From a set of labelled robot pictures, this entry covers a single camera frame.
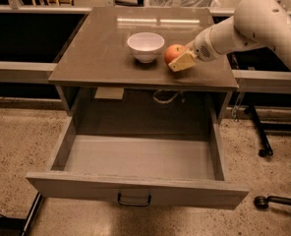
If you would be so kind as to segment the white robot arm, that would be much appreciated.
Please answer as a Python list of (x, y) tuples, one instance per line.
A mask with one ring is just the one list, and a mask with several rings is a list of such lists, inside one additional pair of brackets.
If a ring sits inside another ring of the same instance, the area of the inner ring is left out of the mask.
[(266, 47), (291, 71), (291, 17), (275, 0), (241, 0), (233, 16), (202, 30), (167, 62), (179, 72), (201, 60)]

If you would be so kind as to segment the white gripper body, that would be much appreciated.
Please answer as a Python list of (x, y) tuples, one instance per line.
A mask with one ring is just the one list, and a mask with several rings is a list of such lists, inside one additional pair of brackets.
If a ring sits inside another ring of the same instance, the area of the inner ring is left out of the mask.
[(186, 46), (204, 62), (210, 62), (220, 57), (220, 54), (214, 49), (210, 38), (211, 28), (201, 31)]

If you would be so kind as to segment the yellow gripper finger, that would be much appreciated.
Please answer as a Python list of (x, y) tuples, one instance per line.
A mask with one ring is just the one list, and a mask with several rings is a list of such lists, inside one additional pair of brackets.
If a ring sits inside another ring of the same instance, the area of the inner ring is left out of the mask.
[(173, 59), (168, 67), (173, 72), (183, 71), (194, 67), (196, 64), (196, 55), (192, 51), (185, 51), (177, 58)]

